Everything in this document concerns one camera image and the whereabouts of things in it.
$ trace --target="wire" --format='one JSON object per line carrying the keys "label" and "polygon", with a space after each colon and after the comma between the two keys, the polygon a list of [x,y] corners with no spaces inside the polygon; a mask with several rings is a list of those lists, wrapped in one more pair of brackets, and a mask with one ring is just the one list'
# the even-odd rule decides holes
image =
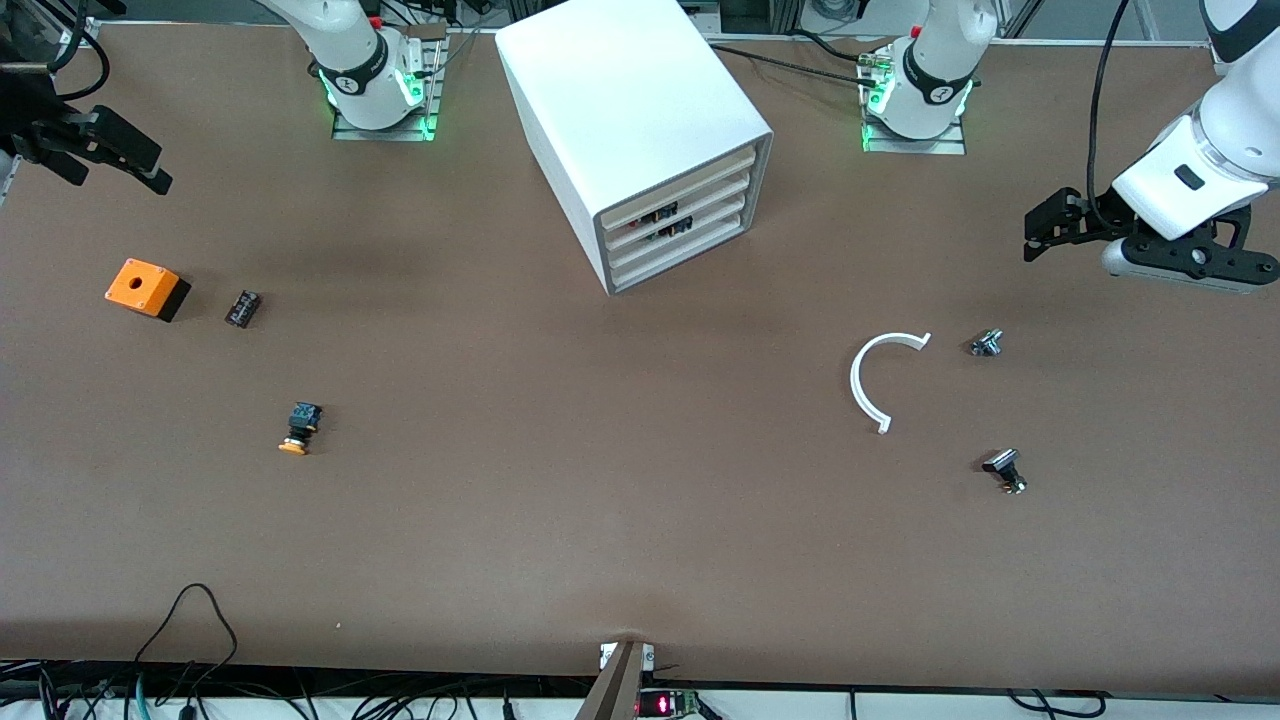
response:
{"label": "wire", "polygon": [[67,47],[63,47],[61,54],[54,58],[52,63],[49,63],[49,74],[54,74],[58,70],[67,67],[67,63],[72,61],[76,56],[76,51],[79,50],[79,41],[84,37],[84,20],[88,19],[88,0],[81,0],[79,5],[76,8],[76,24],[70,28],[70,38],[67,40]]}
{"label": "wire", "polygon": [[1111,56],[1111,45],[1116,40],[1116,31],[1120,29],[1120,18],[1124,17],[1125,8],[1129,6],[1129,0],[1120,0],[1116,6],[1116,14],[1111,18],[1111,27],[1107,29],[1107,40],[1102,44],[1102,54],[1098,55],[1098,72],[1093,76],[1093,99],[1089,101],[1089,160],[1084,165],[1084,188],[1089,196],[1089,210],[1093,211],[1093,217],[1102,223],[1102,227],[1111,227],[1111,223],[1102,217],[1098,210],[1098,196],[1093,187],[1093,177],[1097,170],[1098,160],[1098,100],[1102,99],[1102,76],[1107,72],[1107,58]]}
{"label": "wire", "polygon": [[138,674],[138,679],[133,683],[133,702],[138,706],[140,720],[151,720],[151,712],[147,711],[147,698],[142,694],[142,674]]}
{"label": "wire", "polygon": [[842,76],[840,73],[828,73],[827,70],[819,70],[818,68],[808,68],[805,65],[797,65],[795,63],[787,63],[786,60],[778,60],[777,58],[765,58],[764,55],[756,55],[755,53],[748,53],[746,50],[739,50],[737,47],[730,47],[727,45],[712,45],[713,49],[721,53],[728,53],[730,55],[740,55],[742,58],[750,58],[751,60],[759,60],[762,63],[769,63],[771,65],[778,65],[781,68],[787,68],[790,70],[796,70],[801,73],[809,73],[818,77],[827,77],[831,79],[840,79],[845,82],[851,82],[854,85],[860,85],[863,87],[874,87],[876,82],[870,78],[859,78],[852,76]]}
{"label": "wire", "polygon": [[434,70],[425,70],[422,73],[416,73],[416,74],[421,74],[422,78],[429,78],[431,76],[436,76],[444,72],[444,68],[448,68],[449,63],[452,63],[454,58],[461,55],[462,51],[467,49],[467,45],[471,45],[471,42],[476,38],[476,35],[479,35],[481,29],[485,29],[484,24],[481,23],[484,23],[483,17],[476,22],[476,27],[474,27],[471,32],[467,33],[467,38],[462,41],[462,45],[458,45],[457,50],[449,51],[449,56],[445,58],[443,63],[440,63],[439,68],[435,68]]}
{"label": "wire", "polygon": [[[49,14],[54,15],[54,18],[56,18],[58,22],[63,23],[64,26],[67,27],[73,26],[74,20],[65,13],[63,13],[60,9],[51,5],[49,0],[36,0],[36,4],[47,10]],[[97,61],[100,63],[101,69],[97,73],[97,79],[93,81],[93,83],[90,85],[88,87],[83,90],[77,90],[76,92],[67,92],[59,95],[58,99],[64,102],[70,102],[73,100],[79,100],[82,97],[88,97],[90,95],[93,95],[95,92],[101,90],[104,85],[106,85],[106,78],[111,76],[111,61],[106,59],[106,51],[102,50],[102,46],[99,45],[97,40],[95,40],[92,35],[86,33],[83,40],[84,42],[88,42],[90,47],[93,49],[93,54],[97,55]]]}
{"label": "wire", "polygon": [[[264,700],[279,700],[279,701],[284,701],[289,706],[291,710],[293,710],[294,712],[298,714],[298,717],[302,717],[302,720],[312,720],[311,717],[307,717],[307,714],[303,712],[301,707],[298,707],[297,705],[293,705],[293,700],[292,698],[288,698],[288,697],[285,697],[285,696],[275,692],[274,689],[269,688],[268,685],[262,685],[260,683],[220,683],[220,684],[223,684],[223,685],[225,685],[228,688],[232,688],[233,691],[237,691],[241,694],[246,694],[248,697],[260,697],[260,698],[264,698]],[[266,691],[268,694],[251,693],[251,692],[246,691],[244,688],[261,688],[261,689]]]}
{"label": "wire", "polygon": [[302,697],[307,698],[307,707],[311,708],[311,720],[320,720],[320,714],[316,712],[316,703],[311,702],[311,693],[307,692],[306,683],[302,682],[302,675],[298,669],[293,669],[293,676],[298,680],[298,687],[302,688]]}
{"label": "wire", "polygon": [[1009,700],[1014,701],[1018,705],[1018,707],[1021,707],[1023,710],[1030,710],[1032,712],[1043,712],[1044,715],[1048,715],[1048,720],[1057,720],[1059,715],[1061,715],[1062,717],[1079,717],[1080,720],[1092,720],[1093,717],[1101,717],[1102,714],[1107,711],[1107,698],[1102,697],[1101,694],[1098,696],[1097,710],[1093,710],[1091,712],[1075,712],[1073,710],[1062,710],[1061,707],[1053,707],[1052,705],[1048,703],[1048,700],[1041,691],[1032,691],[1032,694],[1036,696],[1036,700],[1041,702],[1038,706],[1020,700],[1018,697],[1018,693],[1015,693],[1012,688],[1010,688],[1007,692],[1009,692]]}
{"label": "wire", "polygon": [[188,705],[191,703],[191,698],[193,697],[196,688],[200,687],[200,683],[205,678],[207,678],[211,673],[230,662],[232,659],[236,657],[236,651],[239,650],[239,638],[236,637],[236,630],[232,629],[232,624],[228,623],[227,616],[223,615],[223,609],[220,605],[218,605],[218,596],[214,594],[214,591],[209,589],[209,585],[206,585],[205,583],[189,583],[187,584],[187,587],[178,591],[178,596],[173,598],[173,605],[169,606],[169,612],[164,616],[164,620],[160,621],[160,626],[156,628],[156,632],[151,633],[151,637],[147,638],[147,642],[142,643],[142,647],[138,648],[138,652],[133,655],[134,664],[142,660],[142,655],[147,651],[148,647],[151,647],[151,643],[155,642],[157,637],[160,637],[160,633],[163,633],[164,629],[169,625],[169,620],[173,620],[173,614],[178,610],[178,603],[182,602],[182,597],[187,594],[187,591],[192,588],[197,588],[202,591],[206,596],[209,596],[209,603],[214,606],[214,615],[218,616],[218,621],[223,624],[223,629],[227,630],[227,637],[230,638],[232,641],[232,650],[230,652],[227,653],[227,657],[224,657],[221,662],[205,670],[204,674],[196,678],[196,682],[192,683],[191,691],[188,691],[187,694]]}
{"label": "wire", "polygon": [[818,35],[818,33],[815,33],[815,32],[809,32],[809,31],[806,31],[806,29],[804,29],[801,27],[797,27],[797,28],[792,29],[791,32],[788,32],[787,35],[799,35],[800,37],[808,37],[809,40],[813,41],[814,45],[817,45],[818,47],[822,47],[823,51],[826,51],[826,53],[828,53],[831,55],[835,55],[836,58],[840,58],[841,60],[849,60],[850,63],[856,63],[858,61],[858,55],[850,55],[849,53],[841,53],[840,50],[836,50],[835,47],[831,46],[829,42],[827,42],[826,40],[823,40],[822,36]]}
{"label": "wire", "polygon": [[[449,711],[449,716],[445,717],[444,720],[453,720],[453,716],[458,714],[458,698],[454,697],[454,696],[448,696],[448,697],[449,697],[449,700],[453,701],[453,710]],[[435,712],[435,703],[438,703],[438,702],[440,702],[439,697],[436,697],[435,700],[433,700],[431,705],[428,706],[428,708],[426,708],[426,720],[431,720],[431,714]]]}
{"label": "wire", "polygon": [[396,9],[396,5],[392,5],[390,3],[387,3],[385,0],[383,1],[383,8],[387,8],[388,10],[390,10],[393,15],[396,15],[397,18],[399,18],[401,22],[403,22],[407,26],[417,24],[415,22],[411,22],[403,14],[401,14],[401,12]]}

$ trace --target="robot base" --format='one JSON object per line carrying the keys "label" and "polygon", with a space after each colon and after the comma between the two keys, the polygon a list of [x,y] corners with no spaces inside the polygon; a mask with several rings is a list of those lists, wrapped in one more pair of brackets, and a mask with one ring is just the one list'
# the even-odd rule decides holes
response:
{"label": "robot base", "polygon": [[438,40],[407,37],[408,72],[424,72],[426,77],[406,78],[406,92],[416,94],[422,101],[404,119],[389,128],[361,129],[352,126],[340,113],[333,114],[334,140],[379,140],[384,142],[430,142],[435,140],[435,123],[440,114],[440,96],[444,92],[444,64],[449,60],[449,36]]}
{"label": "robot base", "polygon": [[[876,55],[892,56],[892,45],[886,45],[876,51]],[[916,155],[964,155],[964,124],[960,115],[951,120],[942,135],[928,140],[913,140],[891,131],[884,120],[870,110],[870,106],[883,101],[881,96],[883,88],[888,87],[892,63],[890,67],[864,68],[858,67],[858,77],[869,78],[877,82],[877,87],[859,87],[858,100],[863,114],[863,152],[910,152]]]}

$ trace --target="white curved part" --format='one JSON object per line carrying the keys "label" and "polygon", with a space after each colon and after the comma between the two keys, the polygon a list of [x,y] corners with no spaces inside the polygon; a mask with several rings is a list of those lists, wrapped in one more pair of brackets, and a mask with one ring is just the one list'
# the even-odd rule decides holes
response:
{"label": "white curved part", "polygon": [[858,401],[858,406],[863,409],[863,413],[867,413],[868,418],[879,423],[879,434],[888,432],[888,424],[893,419],[881,413],[879,407],[876,407],[870,400],[867,400],[867,393],[863,391],[863,357],[867,356],[868,350],[884,343],[905,345],[915,350],[922,350],[928,345],[931,337],[933,337],[931,333],[924,333],[920,337],[908,333],[884,333],[872,338],[870,342],[858,351],[858,356],[854,357],[854,364],[849,368],[849,387],[854,391],[854,400]]}

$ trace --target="black cable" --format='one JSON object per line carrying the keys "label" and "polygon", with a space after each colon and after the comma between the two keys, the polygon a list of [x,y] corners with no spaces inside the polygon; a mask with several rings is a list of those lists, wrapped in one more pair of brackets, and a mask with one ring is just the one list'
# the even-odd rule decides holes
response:
{"label": "black cable", "polygon": [[417,24],[417,23],[410,22],[408,18],[406,18],[404,15],[402,15],[401,12],[396,9],[396,5],[392,5],[390,3],[387,3],[385,0],[383,1],[383,8],[387,8],[388,10],[390,10],[392,14],[396,15],[397,18],[399,18],[406,26]]}
{"label": "black cable", "polygon": [[516,706],[511,705],[511,693],[507,688],[502,688],[502,720],[518,720],[516,717]]}
{"label": "black cable", "polygon": [[[279,701],[283,701],[284,703],[287,703],[289,706],[291,710],[293,710],[294,712],[297,712],[298,717],[302,717],[302,720],[312,720],[311,717],[307,717],[307,714],[303,712],[301,707],[298,707],[297,705],[293,705],[293,701],[291,698],[284,697],[283,694],[275,692],[273,688],[270,688],[268,685],[262,685],[260,683],[221,683],[221,685],[232,688],[232,689],[239,692],[241,694],[246,694],[248,697],[259,697],[259,698],[262,698],[262,700],[279,700]],[[246,691],[244,688],[261,688],[261,689],[266,691],[268,694],[251,693],[251,692]]]}
{"label": "black cable", "polygon": [[832,79],[841,79],[845,82],[851,82],[854,85],[860,85],[863,87],[874,87],[876,82],[870,78],[859,78],[852,76],[842,76],[840,73],[828,73],[827,70],[819,70],[818,68],[808,68],[805,65],[797,65],[795,63],[787,63],[786,60],[778,60],[777,58],[765,58],[764,55],[756,55],[755,53],[748,53],[746,50],[739,50],[737,47],[728,47],[727,45],[712,45],[713,49],[721,53],[728,53],[730,55],[741,55],[742,58],[750,58],[751,60],[759,60],[762,63],[769,63],[772,65],[778,65],[791,70],[809,73],[818,77],[827,77]]}
{"label": "black cable", "polygon": [[809,40],[813,41],[814,45],[817,45],[818,47],[822,47],[823,51],[826,51],[826,53],[828,53],[831,55],[835,55],[836,58],[840,58],[841,60],[849,60],[850,63],[856,63],[858,61],[858,55],[850,55],[849,53],[841,53],[840,50],[836,50],[835,47],[831,46],[829,42],[827,42],[826,40],[823,40],[820,35],[818,35],[815,32],[809,32],[809,31],[804,29],[803,27],[797,27],[797,28],[792,29],[791,32],[788,32],[787,35],[799,35],[800,37],[808,37]]}
{"label": "black cable", "polygon": [[307,692],[307,685],[302,682],[302,675],[298,673],[297,667],[293,669],[293,676],[297,678],[298,687],[302,688],[302,697],[307,700],[307,707],[311,708],[311,719],[320,720],[320,714],[316,712],[316,703],[311,702],[311,693]]}
{"label": "black cable", "polygon": [[84,37],[84,22],[88,19],[88,0],[81,0],[79,5],[76,8],[76,20],[74,26],[70,28],[72,35],[67,41],[67,47],[63,47],[60,55],[54,58],[52,63],[49,63],[49,74],[54,74],[58,70],[67,67],[67,63],[72,61],[76,56],[76,51],[79,50],[81,38]]}
{"label": "black cable", "polygon": [[1102,99],[1102,76],[1107,72],[1107,58],[1111,56],[1111,45],[1116,40],[1116,31],[1120,29],[1120,18],[1124,17],[1125,8],[1128,6],[1129,0],[1120,0],[1120,4],[1116,6],[1116,14],[1111,18],[1107,40],[1102,44],[1102,54],[1098,55],[1098,70],[1093,76],[1093,99],[1089,101],[1089,161],[1084,165],[1084,186],[1089,195],[1089,210],[1102,223],[1102,227],[1110,227],[1111,223],[1098,211],[1098,196],[1093,188],[1093,176],[1098,159],[1098,100]]}
{"label": "black cable", "polygon": [[[449,716],[445,717],[444,720],[453,720],[453,716],[458,714],[458,698],[454,697],[454,696],[448,696],[448,697],[449,697],[449,700],[453,701],[453,710],[449,711]],[[440,702],[440,697],[439,696],[436,696],[436,698],[431,701],[431,705],[428,706],[428,708],[426,708],[426,720],[431,720],[431,714],[435,712],[435,703],[436,702]]]}
{"label": "black cable", "polygon": [[[74,20],[70,17],[63,13],[59,8],[51,5],[49,0],[36,0],[36,4],[47,10],[49,14],[54,15],[54,18],[56,18],[58,22],[63,23],[64,26],[72,27],[72,24],[74,23]],[[101,90],[104,85],[106,85],[106,78],[111,76],[111,63],[110,60],[106,59],[106,51],[102,50],[102,46],[97,44],[97,40],[95,40],[92,35],[86,33],[83,40],[84,42],[88,42],[90,47],[93,49],[93,54],[97,55],[97,61],[101,64],[101,69],[99,70],[97,79],[93,81],[93,83],[90,85],[88,87],[83,90],[77,90],[76,92],[67,92],[59,95],[58,99],[64,102],[70,102],[73,100],[79,100],[82,97],[88,97],[90,95],[93,95],[95,92]]]}
{"label": "black cable", "polygon": [[182,687],[183,680],[187,679],[187,673],[191,673],[191,669],[195,666],[196,666],[195,660],[188,660],[187,664],[183,665],[182,675],[178,675],[178,679],[169,688],[169,693],[163,697],[156,697],[156,707],[160,707],[161,705],[169,702],[170,700],[173,700],[175,694],[178,694],[178,688]]}
{"label": "black cable", "polygon": [[353,683],[346,683],[346,684],[338,685],[335,688],[329,688],[329,689],[320,691],[320,692],[311,693],[311,694],[315,696],[315,697],[330,696],[330,694],[334,694],[334,693],[337,693],[339,691],[344,691],[347,688],[353,688],[356,685],[362,685],[365,683],[371,683],[371,682],[374,682],[374,680],[376,680],[379,678],[394,678],[397,675],[413,675],[416,678],[417,673],[381,673],[381,674],[378,674],[378,675],[372,675],[370,678],[365,678],[362,680],[356,680]]}
{"label": "black cable", "polygon": [[205,670],[204,674],[196,678],[196,682],[192,683],[191,691],[187,694],[188,705],[191,703],[191,698],[195,694],[196,688],[200,687],[200,683],[204,682],[204,679],[207,678],[211,673],[219,670],[220,667],[230,662],[232,659],[236,657],[236,651],[239,650],[239,638],[236,637],[236,630],[232,629],[232,624],[228,623],[227,616],[223,615],[223,609],[220,605],[218,605],[218,596],[214,594],[214,591],[209,589],[209,585],[206,585],[205,583],[189,583],[187,584],[187,587],[178,591],[178,596],[173,598],[173,605],[169,606],[169,612],[164,616],[164,620],[160,621],[160,626],[156,628],[156,632],[151,633],[151,637],[147,638],[147,642],[142,643],[142,647],[138,648],[138,652],[133,655],[133,662],[136,665],[142,660],[142,653],[145,653],[147,648],[151,647],[151,643],[155,642],[155,639],[160,637],[160,633],[163,633],[164,629],[169,625],[169,620],[173,620],[173,614],[178,610],[178,603],[182,602],[182,597],[187,594],[187,591],[192,588],[198,588],[201,592],[209,596],[209,603],[214,606],[214,615],[218,616],[218,621],[223,624],[223,629],[227,630],[227,637],[230,638],[232,641],[232,650],[230,652],[227,653],[227,657],[224,657],[221,662],[214,665],[209,670]]}
{"label": "black cable", "polygon": [[1057,720],[1059,715],[1061,715],[1062,717],[1078,717],[1080,720],[1092,720],[1093,717],[1101,717],[1102,714],[1107,711],[1107,698],[1102,697],[1101,694],[1097,697],[1098,700],[1097,710],[1093,710],[1091,712],[1076,712],[1074,710],[1062,710],[1061,707],[1053,707],[1052,705],[1048,703],[1048,700],[1041,691],[1032,691],[1032,694],[1036,696],[1036,700],[1041,702],[1039,705],[1032,705],[1029,702],[1024,702],[1021,698],[1018,697],[1018,693],[1015,693],[1012,688],[1010,688],[1007,693],[1009,693],[1009,700],[1014,701],[1018,705],[1018,707],[1021,707],[1023,710],[1030,710],[1032,712],[1043,712],[1044,715],[1048,716],[1048,720]]}

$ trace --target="electronic component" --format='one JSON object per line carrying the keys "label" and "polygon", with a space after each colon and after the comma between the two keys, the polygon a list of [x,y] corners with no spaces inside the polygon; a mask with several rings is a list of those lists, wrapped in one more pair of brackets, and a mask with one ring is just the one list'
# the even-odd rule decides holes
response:
{"label": "electronic component", "polygon": [[658,208],[653,213],[640,215],[635,220],[631,220],[630,225],[634,228],[637,225],[657,223],[658,220],[666,220],[667,218],[673,217],[676,214],[676,210],[680,210],[680,201],[672,202],[669,205],[663,205],[662,208]]}
{"label": "electronic component", "polygon": [[1000,479],[1004,480],[1005,493],[1021,495],[1027,492],[1027,478],[1018,474],[1014,460],[1018,460],[1018,450],[1010,447],[983,460],[982,469],[1000,475]]}
{"label": "electronic component", "polygon": [[173,270],[129,258],[106,288],[105,297],[109,302],[169,323],[189,291],[191,283]]}
{"label": "electronic component", "polygon": [[677,222],[675,222],[675,223],[672,223],[672,224],[662,228],[660,231],[658,231],[658,237],[677,236],[677,234],[680,234],[680,233],[682,233],[682,232],[685,232],[685,231],[687,231],[687,229],[690,229],[692,227],[694,227],[694,218],[692,218],[692,215],[690,215],[689,218],[685,218],[682,220],[677,220]]}
{"label": "electronic component", "polygon": [[280,442],[279,448],[291,455],[306,455],[311,436],[320,427],[320,415],[324,409],[310,402],[298,402],[289,415],[289,434]]}
{"label": "electronic component", "polygon": [[247,328],[248,322],[257,313],[257,306],[262,304],[262,296],[256,292],[243,291],[236,305],[227,311],[227,323],[237,328]]}
{"label": "electronic component", "polygon": [[698,711],[698,696],[681,691],[640,691],[636,717],[684,717]]}

